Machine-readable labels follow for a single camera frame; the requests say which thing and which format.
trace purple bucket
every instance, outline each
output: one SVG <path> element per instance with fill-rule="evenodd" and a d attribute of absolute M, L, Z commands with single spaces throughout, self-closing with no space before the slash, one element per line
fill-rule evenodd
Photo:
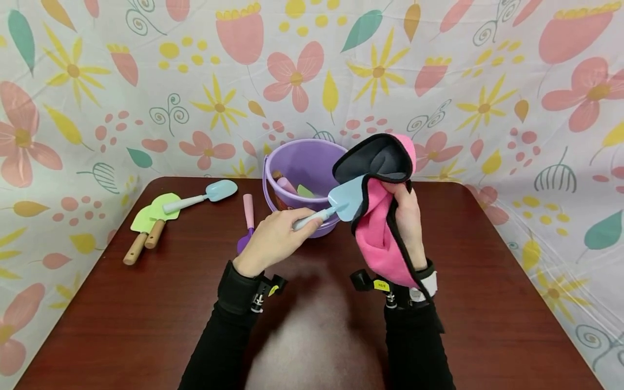
<path fill-rule="evenodd" d="M 265 166 L 262 170 L 262 188 L 265 193 L 266 204 L 272 211 L 277 211 L 266 187 L 268 181 L 273 187 L 275 195 L 291 208 L 307 207 L 314 211 L 328 208 L 327 194 L 338 185 L 331 170 L 336 161 L 346 152 L 347 150 L 342 146 L 320 139 L 297 140 L 278 147 L 265 157 Z M 271 175 L 271 172 L 275 170 L 280 171 L 295 188 L 302 184 L 320 197 L 304 198 L 284 190 Z M 340 219 L 334 214 L 310 238 L 328 234 L 334 230 L 338 221 Z"/>

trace yellow label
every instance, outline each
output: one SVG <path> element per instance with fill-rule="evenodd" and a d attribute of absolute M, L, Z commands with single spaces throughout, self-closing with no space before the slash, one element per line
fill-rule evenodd
<path fill-rule="evenodd" d="M 375 287 L 375 290 L 387 291 L 388 293 L 390 292 L 390 286 L 383 280 L 375 280 L 373 282 L 373 286 Z"/>

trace purple shovel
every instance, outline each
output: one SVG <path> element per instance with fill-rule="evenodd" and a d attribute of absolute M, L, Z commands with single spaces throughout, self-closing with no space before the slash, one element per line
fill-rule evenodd
<path fill-rule="evenodd" d="M 236 251 L 240 255 L 240 253 L 245 249 L 249 240 L 251 240 L 251 235 L 254 230 L 253 223 L 253 197 L 250 193 L 246 193 L 243 195 L 243 205 L 245 206 L 245 220 L 247 221 L 247 234 L 242 237 L 238 243 L 236 244 Z"/>

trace floral backdrop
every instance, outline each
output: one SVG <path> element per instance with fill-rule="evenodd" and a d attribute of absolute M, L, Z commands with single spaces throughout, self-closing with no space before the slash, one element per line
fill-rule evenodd
<path fill-rule="evenodd" d="M 0 14 L 0 388 L 151 180 L 257 178 L 289 140 L 378 132 L 413 139 L 414 180 L 474 194 L 620 388 L 619 1 L 7 0 Z"/>

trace hand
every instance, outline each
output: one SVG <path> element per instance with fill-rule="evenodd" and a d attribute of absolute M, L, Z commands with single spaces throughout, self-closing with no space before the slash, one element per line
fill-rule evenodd
<path fill-rule="evenodd" d="M 405 243 L 409 257 L 416 271 L 427 268 L 427 258 L 425 248 L 422 244 L 421 209 L 418 207 L 416 192 L 407 192 L 405 184 L 382 183 L 384 188 L 398 202 L 396 209 L 396 224 L 399 234 Z"/>
<path fill-rule="evenodd" d="M 323 223 L 320 218 L 308 222 L 295 232 L 295 221 L 314 214 L 309 208 L 274 212 L 265 218 L 251 236 L 251 240 L 233 264 L 236 271 L 248 278 L 259 275 L 266 268 L 293 254 Z"/>

